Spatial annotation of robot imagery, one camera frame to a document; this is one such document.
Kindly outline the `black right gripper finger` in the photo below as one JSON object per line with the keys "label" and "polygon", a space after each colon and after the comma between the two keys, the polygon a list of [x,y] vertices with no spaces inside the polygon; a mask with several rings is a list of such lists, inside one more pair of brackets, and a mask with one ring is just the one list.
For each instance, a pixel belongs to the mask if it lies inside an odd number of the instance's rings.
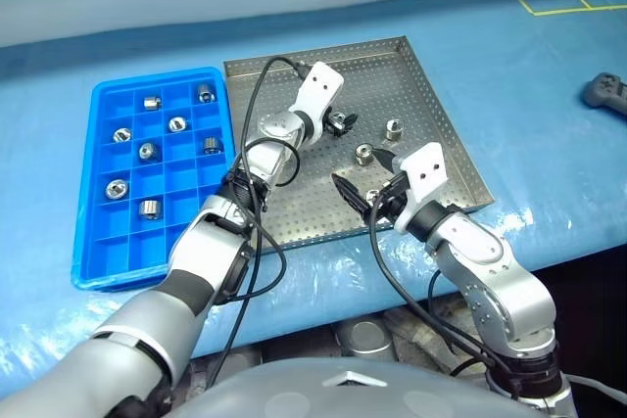
{"label": "black right gripper finger", "polygon": [[359,189],[347,178],[337,173],[332,173],[331,178],[341,198],[349,205],[349,207],[359,216],[368,216],[369,203],[361,195]]}
{"label": "black right gripper finger", "polygon": [[392,151],[383,148],[374,148],[372,153],[379,164],[394,177],[401,174],[401,159]]}

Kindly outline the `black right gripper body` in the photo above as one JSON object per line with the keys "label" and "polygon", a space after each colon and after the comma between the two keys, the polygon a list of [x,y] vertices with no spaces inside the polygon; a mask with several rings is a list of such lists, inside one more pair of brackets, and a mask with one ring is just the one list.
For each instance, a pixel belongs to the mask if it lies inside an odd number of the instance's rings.
{"label": "black right gripper body", "polygon": [[379,223],[392,226],[408,203],[409,178],[404,170],[386,181],[379,190],[372,190],[370,198],[363,198],[362,221],[367,228]]}

